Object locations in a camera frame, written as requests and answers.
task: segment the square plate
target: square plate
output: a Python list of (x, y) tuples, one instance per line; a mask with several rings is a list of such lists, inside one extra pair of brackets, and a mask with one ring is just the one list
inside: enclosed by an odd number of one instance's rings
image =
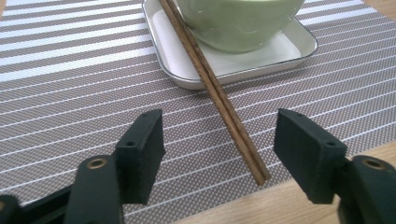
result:
[[(160, 1), (145, 0), (143, 10), (164, 72), (182, 88), (203, 89)], [(318, 47), (315, 37), (295, 19), (265, 46), (247, 53), (226, 53), (197, 42), (221, 84), (290, 69), (312, 56)]]

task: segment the black clamp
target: black clamp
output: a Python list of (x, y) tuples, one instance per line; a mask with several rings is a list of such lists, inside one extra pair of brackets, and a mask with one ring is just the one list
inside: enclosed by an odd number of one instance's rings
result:
[(396, 223), (396, 172), (347, 146), (308, 117), (279, 109), (274, 151), (312, 203), (341, 198), (341, 223)]
[(0, 196), (0, 223), (123, 223), (124, 203), (148, 203), (164, 154), (162, 111), (152, 110), (134, 121), (111, 156), (83, 161), (72, 186), (24, 207)]

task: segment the wooden chopstick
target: wooden chopstick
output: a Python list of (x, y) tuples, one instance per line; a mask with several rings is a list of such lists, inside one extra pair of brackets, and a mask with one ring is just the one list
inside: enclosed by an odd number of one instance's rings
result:
[(248, 136), (248, 132), (235, 112), (227, 94), (216, 79), (213, 70), (195, 41), (190, 29), (178, 12), (174, 1), (160, 0), (160, 2), (181, 43), (183, 44), (184, 49), (187, 51), (192, 64), (204, 83), (210, 98), (227, 126), (236, 147), (244, 158), (248, 169), (252, 173), (256, 183), (258, 185), (263, 185), (266, 180), (271, 178), (271, 175), (267, 170), (262, 157), (257, 151), (257, 148), (255, 148), (253, 141)]

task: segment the woven placemat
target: woven placemat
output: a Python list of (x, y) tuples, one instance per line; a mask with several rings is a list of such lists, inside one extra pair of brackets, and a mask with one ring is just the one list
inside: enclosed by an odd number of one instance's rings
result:
[(306, 0), (318, 51), (290, 70), (224, 86), (273, 179), (258, 188), (206, 91), (161, 69), (141, 0), (7, 1), (0, 22), (0, 194), (22, 204), (110, 154), (141, 113), (163, 110), (167, 151), (149, 204), (126, 223), (168, 223), (290, 179), (276, 111), (306, 114), (355, 155), (395, 140), (396, 24), (359, 0)]

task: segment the brass screw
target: brass screw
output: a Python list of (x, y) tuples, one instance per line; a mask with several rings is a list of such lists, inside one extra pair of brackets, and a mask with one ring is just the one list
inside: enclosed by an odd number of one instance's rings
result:
[(107, 164), (107, 160), (105, 159), (95, 159), (88, 162), (87, 167), (88, 169), (99, 169)]
[(387, 167), (385, 167), (384, 163), (381, 161), (365, 159), (362, 162), (364, 165), (366, 165), (372, 169), (376, 169), (376, 170), (386, 170), (387, 169)]

